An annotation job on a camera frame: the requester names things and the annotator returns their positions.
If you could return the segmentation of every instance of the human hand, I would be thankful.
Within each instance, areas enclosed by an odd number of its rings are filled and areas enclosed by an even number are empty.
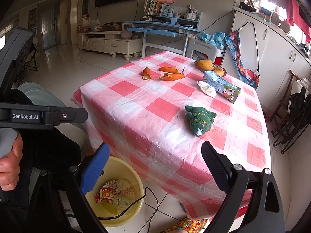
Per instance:
[[[19,180],[21,169],[19,163],[23,156],[23,140],[18,132],[13,143],[12,150],[3,158],[0,158],[0,186],[2,190],[13,190]]]

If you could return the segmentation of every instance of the stuffed dinosaur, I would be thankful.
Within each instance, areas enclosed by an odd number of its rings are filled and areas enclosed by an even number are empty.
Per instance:
[[[202,107],[192,107],[188,105],[185,107],[185,110],[190,120],[190,127],[197,137],[211,129],[216,113],[207,111]]]

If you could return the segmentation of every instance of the hanging bag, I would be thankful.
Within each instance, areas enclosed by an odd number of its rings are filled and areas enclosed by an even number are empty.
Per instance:
[[[258,63],[258,68],[257,68],[257,73],[256,75],[252,70],[246,69],[244,67],[244,64],[241,60],[241,43],[240,43],[240,35],[239,35],[239,30],[242,29],[245,25],[248,23],[251,23],[254,28],[254,33],[255,33],[255,41],[256,41],[256,51],[257,51],[257,63]],[[257,46],[257,39],[256,39],[256,31],[255,31],[255,26],[252,22],[247,22],[244,24],[240,29],[238,29],[235,32],[231,32],[229,35],[225,36],[225,41],[228,46],[228,50],[230,52],[231,58],[235,64],[235,68],[237,70],[239,79],[246,84],[252,86],[254,89],[257,89],[258,84],[259,84],[259,59],[258,59],[258,46]]]

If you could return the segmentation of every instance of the trash bin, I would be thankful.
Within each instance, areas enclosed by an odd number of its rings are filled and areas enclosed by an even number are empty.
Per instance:
[[[86,199],[89,202],[91,208],[93,209],[94,213],[98,217],[113,217],[116,216],[115,214],[110,213],[105,208],[105,201],[100,203],[96,203],[94,199],[94,195],[99,192],[99,189],[107,182],[111,180],[119,180],[125,179],[130,181],[133,186],[131,189],[134,191],[135,200],[139,199],[140,197],[144,196],[144,186],[140,177],[138,176],[137,172],[125,161],[110,156],[107,164],[104,168],[104,174],[100,176],[94,186],[94,189],[86,194]],[[141,210],[142,205],[144,203],[144,199],[138,201],[131,209],[129,209],[124,215],[120,218],[113,219],[113,220],[100,220],[101,223],[105,227],[118,227],[122,226],[128,222],[130,222]]]

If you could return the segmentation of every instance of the red and white checkered tablecloth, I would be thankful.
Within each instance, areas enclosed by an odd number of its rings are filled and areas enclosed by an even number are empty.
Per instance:
[[[161,66],[185,68],[186,78],[162,81]],[[151,70],[151,81],[142,80],[145,67]],[[247,170],[271,168],[267,128],[255,90],[227,75],[227,81],[241,87],[232,104],[219,93],[211,98],[201,92],[197,81],[202,77],[193,60],[165,51],[103,74],[72,97],[88,111],[92,148],[106,142],[112,155],[180,200],[192,219],[214,216],[225,198],[202,159],[204,141]],[[201,137],[193,134],[186,105],[217,114],[210,131]],[[245,194],[243,205],[250,194]]]

